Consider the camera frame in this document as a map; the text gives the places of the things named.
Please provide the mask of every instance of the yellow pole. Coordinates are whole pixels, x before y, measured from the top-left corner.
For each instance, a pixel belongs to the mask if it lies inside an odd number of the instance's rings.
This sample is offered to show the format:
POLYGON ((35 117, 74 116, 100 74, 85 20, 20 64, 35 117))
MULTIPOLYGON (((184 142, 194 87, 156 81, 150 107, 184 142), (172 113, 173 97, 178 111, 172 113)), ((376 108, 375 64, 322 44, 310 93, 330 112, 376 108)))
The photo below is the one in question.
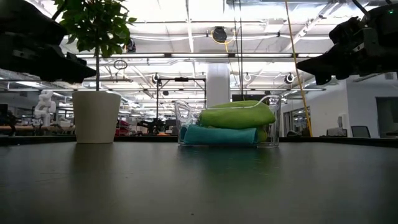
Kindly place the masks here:
POLYGON ((305 117, 307 118, 307 124, 308 124, 308 128, 310 130, 310 136, 312 137, 312 128, 311 128, 310 117, 308 115, 307 102, 305 101, 305 94, 304 94, 304 91, 303 91, 303 86, 301 84, 301 78, 300 78, 300 75, 299 75, 299 70, 297 68, 297 58, 296 58, 296 52, 295 52, 295 49, 294 49, 292 25, 290 23, 289 8, 287 6, 287 0, 285 0, 285 6, 286 6, 287 22, 289 23, 290 41, 292 43, 294 66, 296 68, 296 75, 297 75, 298 84, 300 85, 301 97, 303 98, 305 117))

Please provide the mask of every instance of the folded cloth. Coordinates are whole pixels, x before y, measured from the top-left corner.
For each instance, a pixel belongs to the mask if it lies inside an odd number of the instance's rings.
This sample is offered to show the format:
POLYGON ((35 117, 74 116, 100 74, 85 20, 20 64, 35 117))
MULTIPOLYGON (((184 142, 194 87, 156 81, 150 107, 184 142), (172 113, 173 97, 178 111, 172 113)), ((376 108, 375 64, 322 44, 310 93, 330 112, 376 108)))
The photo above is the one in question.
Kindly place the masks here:
POLYGON ((258 142, 265 142, 267 141, 267 133, 264 130, 264 127, 258 127, 257 128, 257 141, 258 142))
POLYGON ((252 145, 257 143, 257 129, 204 128, 191 124, 181 129, 180 137, 185 144, 252 145))
POLYGON ((275 122, 275 116, 265 103, 259 103, 253 108, 228 109, 233 107, 254 106, 255 100, 237 101, 217 105, 212 109, 203 110, 200 114, 201 126, 215 128, 246 129, 261 127, 275 122))

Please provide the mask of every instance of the potted plant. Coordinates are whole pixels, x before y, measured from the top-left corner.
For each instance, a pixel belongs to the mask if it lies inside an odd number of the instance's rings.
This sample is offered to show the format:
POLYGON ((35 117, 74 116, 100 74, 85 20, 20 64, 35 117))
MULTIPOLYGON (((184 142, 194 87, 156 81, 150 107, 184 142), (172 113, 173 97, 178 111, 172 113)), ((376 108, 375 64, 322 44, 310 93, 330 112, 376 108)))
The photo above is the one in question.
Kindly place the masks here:
POLYGON ((121 97, 100 90, 100 54, 108 58, 123 52, 121 45, 130 40, 125 0, 54 0, 56 14, 63 13, 60 24, 69 34, 68 44, 77 40, 79 52, 94 50, 96 91, 72 94, 78 143, 113 142, 121 97))

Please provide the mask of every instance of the chair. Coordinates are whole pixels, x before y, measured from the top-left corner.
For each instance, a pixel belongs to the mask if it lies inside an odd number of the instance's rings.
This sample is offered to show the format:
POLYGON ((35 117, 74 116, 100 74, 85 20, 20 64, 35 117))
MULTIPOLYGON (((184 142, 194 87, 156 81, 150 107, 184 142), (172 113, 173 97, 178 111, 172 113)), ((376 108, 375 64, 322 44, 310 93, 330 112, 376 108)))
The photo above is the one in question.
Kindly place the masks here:
POLYGON ((371 133, 367 126, 351 126, 354 138, 370 138, 371 133))
POLYGON ((326 136, 347 137, 347 129, 330 128, 326 130, 326 136))

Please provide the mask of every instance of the white flower pot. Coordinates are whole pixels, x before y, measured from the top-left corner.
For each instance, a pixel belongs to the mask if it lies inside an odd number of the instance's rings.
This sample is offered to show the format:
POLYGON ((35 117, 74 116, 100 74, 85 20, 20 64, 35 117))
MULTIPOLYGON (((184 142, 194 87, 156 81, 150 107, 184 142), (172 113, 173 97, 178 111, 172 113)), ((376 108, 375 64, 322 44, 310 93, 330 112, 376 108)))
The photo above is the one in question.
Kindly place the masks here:
POLYGON ((121 97, 104 91, 72 94, 77 143, 112 143, 121 97))

